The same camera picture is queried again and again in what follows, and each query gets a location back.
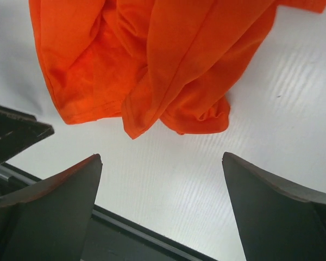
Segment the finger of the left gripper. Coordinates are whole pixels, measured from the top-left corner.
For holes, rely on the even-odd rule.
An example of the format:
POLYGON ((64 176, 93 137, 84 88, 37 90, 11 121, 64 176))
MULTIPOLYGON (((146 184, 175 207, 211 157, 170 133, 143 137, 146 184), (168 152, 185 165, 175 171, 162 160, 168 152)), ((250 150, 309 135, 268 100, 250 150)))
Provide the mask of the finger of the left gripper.
POLYGON ((0 106, 0 164, 53 134, 35 116, 0 106))

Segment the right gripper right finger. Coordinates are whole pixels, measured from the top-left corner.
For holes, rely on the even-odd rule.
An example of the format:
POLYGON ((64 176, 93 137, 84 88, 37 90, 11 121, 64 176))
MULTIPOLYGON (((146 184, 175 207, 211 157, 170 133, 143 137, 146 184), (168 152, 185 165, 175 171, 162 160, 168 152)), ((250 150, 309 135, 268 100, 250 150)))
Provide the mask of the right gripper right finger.
POLYGON ((326 193, 229 152, 222 164, 247 260, 326 260, 326 193))

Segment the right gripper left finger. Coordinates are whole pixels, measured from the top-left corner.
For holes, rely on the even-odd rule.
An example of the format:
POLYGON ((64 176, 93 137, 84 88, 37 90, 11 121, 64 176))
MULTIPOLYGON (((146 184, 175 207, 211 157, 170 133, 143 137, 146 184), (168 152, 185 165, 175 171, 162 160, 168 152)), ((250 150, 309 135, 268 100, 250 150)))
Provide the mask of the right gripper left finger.
POLYGON ((0 260, 80 260, 102 173, 94 154, 0 197, 0 260))

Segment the orange t-shirt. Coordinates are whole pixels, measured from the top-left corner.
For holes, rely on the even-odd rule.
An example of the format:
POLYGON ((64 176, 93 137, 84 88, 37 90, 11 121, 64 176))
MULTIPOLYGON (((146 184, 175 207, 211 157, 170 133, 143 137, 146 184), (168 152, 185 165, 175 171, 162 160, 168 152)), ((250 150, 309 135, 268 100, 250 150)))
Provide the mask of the orange t-shirt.
POLYGON ((35 47, 66 124, 121 117, 133 139, 157 121, 179 134, 229 124, 228 90, 279 6, 326 1, 30 1, 35 47))

